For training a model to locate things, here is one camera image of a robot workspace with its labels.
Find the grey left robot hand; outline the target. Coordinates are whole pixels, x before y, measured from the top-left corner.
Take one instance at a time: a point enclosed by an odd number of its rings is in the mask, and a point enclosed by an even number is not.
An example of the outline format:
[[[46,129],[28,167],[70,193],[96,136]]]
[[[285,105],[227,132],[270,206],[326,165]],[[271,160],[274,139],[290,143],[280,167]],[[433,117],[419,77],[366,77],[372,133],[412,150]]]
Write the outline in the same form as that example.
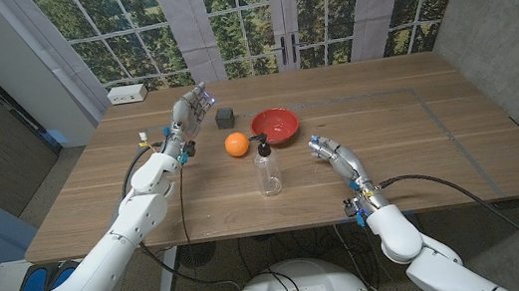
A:
[[[215,99],[207,94],[204,82],[181,96],[173,105],[168,136],[162,152],[180,158],[186,144],[198,136],[201,122],[214,103]]]

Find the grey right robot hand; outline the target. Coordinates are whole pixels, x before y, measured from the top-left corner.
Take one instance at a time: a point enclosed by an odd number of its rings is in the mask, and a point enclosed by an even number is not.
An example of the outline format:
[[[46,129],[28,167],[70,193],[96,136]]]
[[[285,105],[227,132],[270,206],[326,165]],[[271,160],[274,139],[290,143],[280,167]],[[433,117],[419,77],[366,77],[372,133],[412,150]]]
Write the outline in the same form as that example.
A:
[[[326,137],[311,136],[308,142],[312,156],[326,160],[353,190],[355,196],[344,201],[347,216],[365,213],[370,215],[377,209],[389,205],[381,189],[373,184],[368,171],[360,159],[347,146]]]

